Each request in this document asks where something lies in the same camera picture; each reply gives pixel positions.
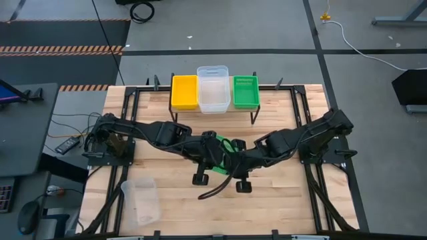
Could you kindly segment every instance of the monitor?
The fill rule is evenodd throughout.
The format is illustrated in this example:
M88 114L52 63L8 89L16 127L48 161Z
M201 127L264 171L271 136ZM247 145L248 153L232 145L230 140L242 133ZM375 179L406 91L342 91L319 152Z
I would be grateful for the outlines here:
M28 100L28 97L24 93L0 79L0 104L26 100Z

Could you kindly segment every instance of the keyboard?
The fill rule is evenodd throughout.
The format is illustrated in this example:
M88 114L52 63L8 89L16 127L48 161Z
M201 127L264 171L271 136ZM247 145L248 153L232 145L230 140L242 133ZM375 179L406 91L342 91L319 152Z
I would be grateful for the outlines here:
M8 213L12 206L15 178L0 178L0 213Z

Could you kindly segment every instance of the yellow cable connector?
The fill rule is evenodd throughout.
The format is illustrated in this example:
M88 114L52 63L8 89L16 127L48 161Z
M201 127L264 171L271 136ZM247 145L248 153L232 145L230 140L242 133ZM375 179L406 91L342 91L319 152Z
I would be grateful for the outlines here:
M329 16L326 12L322 16L320 16L320 20L323 20L323 21L327 21L330 19L331 19L331 16Z

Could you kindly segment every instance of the white cable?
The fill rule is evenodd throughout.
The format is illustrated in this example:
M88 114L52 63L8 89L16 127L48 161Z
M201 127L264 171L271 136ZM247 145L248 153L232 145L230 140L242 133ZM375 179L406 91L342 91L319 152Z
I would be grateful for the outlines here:
M352 45L347 41L346 37L344 36L344 28L342 27L341 23L336 22L336 21L323 21L323 23L335 23L335 24L337 24L338 26L340 26L340 27L341 27L341 33L342 33L342 39L347 43L347 45L349 45L353 50L355 50L357 53L361 54L362 56L364 56L364 57L366 57L366 58L369 58L369 59L373 59L373 60L380 61L380 62L382 62L382 63L385 63L385 64L387 64L387 65L389 65L389 66L391 66L391 67L393 67L393 68L395 68L395 69L397 69L397 70L401 70L401 71L407 71L407 70L409 70L409 69L402 69L402 68L400 68L400 67L397 67L397 66L395 66L395 65L393 65L393 64L391 64L391 63L389 63L389 62L387 62L387 61L385 61L385 60L382 60L382 59L379 59L379 58L376 58L376 57L372 57L372 56L368 56L368 55L365 55L365 54L361 53L359 50L357 50L355 47L353 47L353 46L352 46ZM413 70L424 70L424 69L427 69L427 67L418 68L418 69L413 69Z
M329 5L329 0L328 0L328 10L326 10L326 14L329 13L329 9L331 8L331 6Z

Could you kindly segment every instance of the clear plastic cup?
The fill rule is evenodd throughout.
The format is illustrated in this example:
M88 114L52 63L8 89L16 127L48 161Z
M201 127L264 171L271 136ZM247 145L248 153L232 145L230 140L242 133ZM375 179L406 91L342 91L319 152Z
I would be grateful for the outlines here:
M160 219L157 188L152 177L127 180L121 184L125 195L126 226L129 230Z

